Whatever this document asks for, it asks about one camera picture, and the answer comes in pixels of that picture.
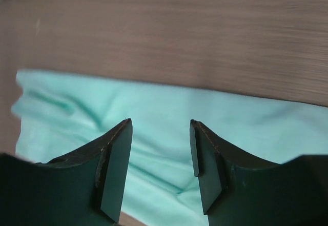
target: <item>wood grain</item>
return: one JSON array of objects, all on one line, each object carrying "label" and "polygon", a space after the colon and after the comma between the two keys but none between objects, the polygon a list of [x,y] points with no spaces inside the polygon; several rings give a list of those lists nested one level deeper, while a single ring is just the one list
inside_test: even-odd
[{"label": "wood grain", "polygon": [[17,69],[43,68],[328,106],[328,0],[6,0],[1,150]]}]

